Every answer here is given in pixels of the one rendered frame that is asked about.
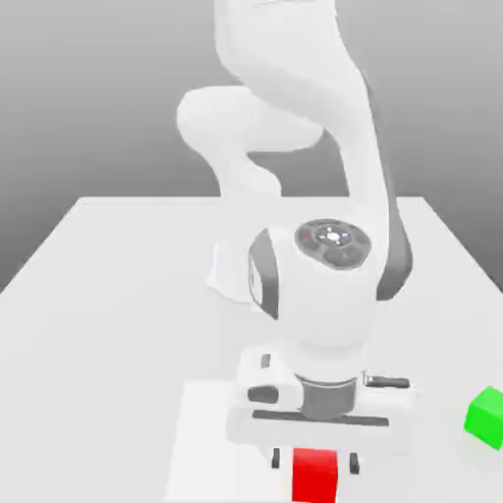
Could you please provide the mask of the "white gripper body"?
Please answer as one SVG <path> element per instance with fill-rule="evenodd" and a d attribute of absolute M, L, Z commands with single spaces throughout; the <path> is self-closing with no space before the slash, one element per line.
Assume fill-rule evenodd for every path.
<path fill-rule="evenodd" d="M 233 407 L 228 439 L 261 447 L 295 447 L 406 455 L 411 450 L 417 397 L 412 391 L 361 391 L 355 408 L 332 421 L 312 421 L 294 412 Z"/>

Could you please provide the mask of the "small red cube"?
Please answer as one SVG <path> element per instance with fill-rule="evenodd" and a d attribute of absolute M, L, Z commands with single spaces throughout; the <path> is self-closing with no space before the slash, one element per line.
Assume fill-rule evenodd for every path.
<path fill-rule="evenodd" d="M 292 500 L 304 503 L 336 503 L 338 457 L 335 451 L 295 448 L 293 451 Z"/>

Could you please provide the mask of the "small green cube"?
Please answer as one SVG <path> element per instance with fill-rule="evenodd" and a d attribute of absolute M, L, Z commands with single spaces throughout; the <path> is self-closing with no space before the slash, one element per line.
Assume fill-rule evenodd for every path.
<path fill-rule="evenodd" d="M 464 431 L 495 450 L 503 446 L 503 392 L 486 386 L 469 404 Z"/>

